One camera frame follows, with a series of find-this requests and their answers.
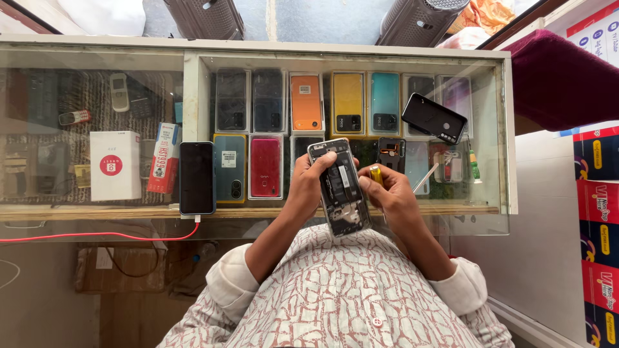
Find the red cable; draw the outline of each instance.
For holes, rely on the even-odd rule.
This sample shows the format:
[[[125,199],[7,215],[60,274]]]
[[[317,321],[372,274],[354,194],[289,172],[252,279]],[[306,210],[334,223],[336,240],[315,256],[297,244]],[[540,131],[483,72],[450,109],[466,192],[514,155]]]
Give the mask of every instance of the red cable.
[[[127,237],[127,238],[131,238],[135,240],[144,240],[144,241],[182,240],[182,239],[187,239],[191,237],[197,231],[198,225],[200,225],[200,223],[196,222],[196,228],[194,228],[194,230],[190,234],[184,237],[178,237],[178,238],[142,238],[142,237],[134,237],[134,236],[126,235],[123,233],[117,233],[117,232],[96,232],[96,233],[65,233],[64,235],[47,235],[47,236],[28,237],[28,238],[0,239],[0,243],[10,243],[13,241],[31,241],[31,240],[61,238],[61,237],[81,237],[81,236],[121,236],[121,237]]]

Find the red cloth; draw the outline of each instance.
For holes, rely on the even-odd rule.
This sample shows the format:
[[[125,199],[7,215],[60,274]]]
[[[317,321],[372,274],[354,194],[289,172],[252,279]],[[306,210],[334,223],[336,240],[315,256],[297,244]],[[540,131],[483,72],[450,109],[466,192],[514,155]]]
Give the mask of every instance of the red cloth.
[[[511,52],[517,115],[549,131],[619,119],[617,67],[541,29],[503,51]]]

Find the white bag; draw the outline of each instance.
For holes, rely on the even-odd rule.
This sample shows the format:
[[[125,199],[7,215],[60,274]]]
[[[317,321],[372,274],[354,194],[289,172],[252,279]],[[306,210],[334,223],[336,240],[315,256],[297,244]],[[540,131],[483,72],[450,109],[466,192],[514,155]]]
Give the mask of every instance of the white bag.
[[[141,37],[146,14],[142,0],[58,0],[73,22],[91,35]]]

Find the wooden shelf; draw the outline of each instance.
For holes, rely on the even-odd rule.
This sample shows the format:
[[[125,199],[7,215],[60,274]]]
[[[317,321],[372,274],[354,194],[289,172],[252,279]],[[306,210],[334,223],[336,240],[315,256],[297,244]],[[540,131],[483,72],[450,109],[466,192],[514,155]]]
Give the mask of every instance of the wooden shelf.
[[[179,218],[181,214],[176,209],[162,207],[97,207],[97,206],[61,206],[58,208],[40,208],[29,206],[29,209],[3,209],[0,206],[0,221],[55,221],[55,220],[115,220],[115,219],[168,219]],[[265,218],[277,217],[282,208],[221,208],[212,215],[203,215],[202,219],[214,218]],[[422,215],[471,215],[498,214],[497,207],[465,206],[463,204],[422,204]],[[380,211],[371,208],[372,216],[382,215]],[[324,217],[324,211],[319,208],[316,217]]]

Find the patterned shirt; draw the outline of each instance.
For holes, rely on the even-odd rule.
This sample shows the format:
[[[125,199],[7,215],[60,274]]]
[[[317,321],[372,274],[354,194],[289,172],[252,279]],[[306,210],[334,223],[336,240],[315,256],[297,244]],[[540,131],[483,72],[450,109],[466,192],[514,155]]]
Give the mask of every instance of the patterned shirt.
[[[426,280],[388,237],[299,231],[259,285],[239,246],[209,271],[207,287],[159,348],[514,347],[489,307],[478,266]]]

